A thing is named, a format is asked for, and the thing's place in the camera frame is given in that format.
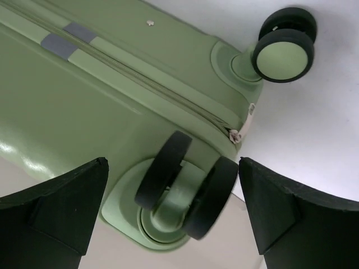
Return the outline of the green suitcase blue lining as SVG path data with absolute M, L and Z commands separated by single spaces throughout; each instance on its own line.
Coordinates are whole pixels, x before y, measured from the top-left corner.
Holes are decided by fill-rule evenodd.
M 316 37 L 300 7 L 240 51 L 144 1 L 2 1 L 1 157 L 40 182 L 106 158 L 103 219 L 172 251 L 214 226 L 263 82 L 308 73 Z

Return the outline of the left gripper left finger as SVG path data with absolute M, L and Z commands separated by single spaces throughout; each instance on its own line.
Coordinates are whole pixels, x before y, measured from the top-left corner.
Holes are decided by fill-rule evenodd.
M 1 268 L 78 268 L 108 180 L 104 157 L 1 197 Z

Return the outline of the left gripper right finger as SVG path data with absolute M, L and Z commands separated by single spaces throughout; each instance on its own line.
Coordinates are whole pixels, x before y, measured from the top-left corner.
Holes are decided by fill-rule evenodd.
M 243 157 L 241 188 L 267 268 L 358 268 L 358 202 Z

